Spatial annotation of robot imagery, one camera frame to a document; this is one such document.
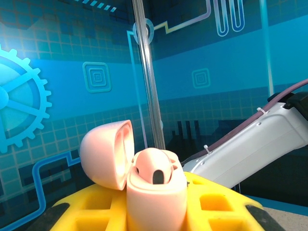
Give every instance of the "cable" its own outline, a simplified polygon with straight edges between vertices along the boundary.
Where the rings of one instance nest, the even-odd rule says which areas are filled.
[[[183,162],[181,162],[182,166],[184,166],[186,163],[190,162],[191,160],[194,160],[196,158],[200,158],[206,154],[208,154],[208,151],[213,151],[214,149],[218,148],[219,146],[221,146],[222,144],[224,144],[225,142],[227,142],[228,140],[230,140],[232,137],[234,137],[235,135],[237,135],[238,133],[240,133],[242,130],[244,130],[246,127],[248,127],[250,124],[252,124],[253,122],[255,122],[257,119],[259,119],[262,115],[264,115],[264,111],[267,112],[269,109],[271,109],[276,103],[278,103],[279,100],[281,100],[283,97],[285,97],[286,95],[290,94],[292,91],[297,90],[298,88],[307,85],[308,84],[308,78],[300,81],[296,84],[294,84],[293,86],[287,88],[286,90],[284,90],[283,92],[281,92],[280,94],[278,94],[276,97],[274,97],[268,104],[266,104],[261,110],[259,109],[259,111],[257,113],[255,113],[253,116],[251,116],[250,118],[248,118],[247,120],[245,120],[243,123],[241,123],[239,126],[237,126],[235,129],[233,129],[231,132],[229,132],[227,135],[225,135],[224,137],[222,137],[220,140],[216,141],[214,144],[212,144],[211,146],[209,146],[207,148],[207,150],[202,150],[196,154],[193,154],[192,156],[188,157],[186,160],[184,160]]]

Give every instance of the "gear graphic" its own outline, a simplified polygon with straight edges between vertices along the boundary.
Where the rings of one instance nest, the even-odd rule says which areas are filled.
[[[0,58],[4,59],[5,61],[13,63],[14,65],[18,65],[19,68],[22,68],[25,71],[24,74],[18,73],[19,74],[18,77],[8,81],[2,86],[0,85],[0,153],[5,154],[8,152],[8,147],[10,145],[15,144],[17,147],[22,147],[23,139],[27,137],[30,139],[35,138],[33,132],[37,128],[38,129],[44,128],[41,122],[44,118],[49,118],[49,114],[46,113],[46,108],[51,107],[52,104],[47,101],[47,96],[50,96],[51,92],[45,90],[44,88],[44,85],[47,84],[47,80],[39,78],[38,74],[40,73],[40,69],[38,68],[32,69],[29,66],[30,64],[29,58],[25,58],[22,60],[17,57],[17,50],[11,49],[9,52],[7,52],[1,49],[1,45],[0,45]],[[0,80],[5,80],[6,76],[4,75],[5,72],[0,73]],[[11,91],[17,89],[19,86],[26,84],[30,80],[34,81],[38,89],[40,97],[39,109],[19,103],[10,98]],[[35,116],[35,118],[26,129],[23,129],[21,132],[18,132],[16,135],[12,137],[8,137],[6,135],[6,131],[8,129],[5,129],[3,119],[1,118],[1,112],[3,111],[4,108],[14,109],[23,114]]]

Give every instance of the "pink earbud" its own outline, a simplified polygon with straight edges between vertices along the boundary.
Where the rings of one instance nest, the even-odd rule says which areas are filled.
[[[135,170],[150,184],[167,184],[170,181],[173,167],[169,157],[162,150],[147,148],[139,153]]]

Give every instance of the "earbud case lid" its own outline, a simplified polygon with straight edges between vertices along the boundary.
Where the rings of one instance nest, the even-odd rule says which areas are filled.
[[[123,190],[134,158],[134,137],[130,120],[98,126],[80,145],[81,166],[95,183]]]

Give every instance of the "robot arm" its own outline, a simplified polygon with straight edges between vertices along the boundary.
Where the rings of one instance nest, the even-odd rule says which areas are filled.
[[[186,163],[183,170],[232,188],[308,144],[308,92],[289,94],[263,113],[218,148]]]

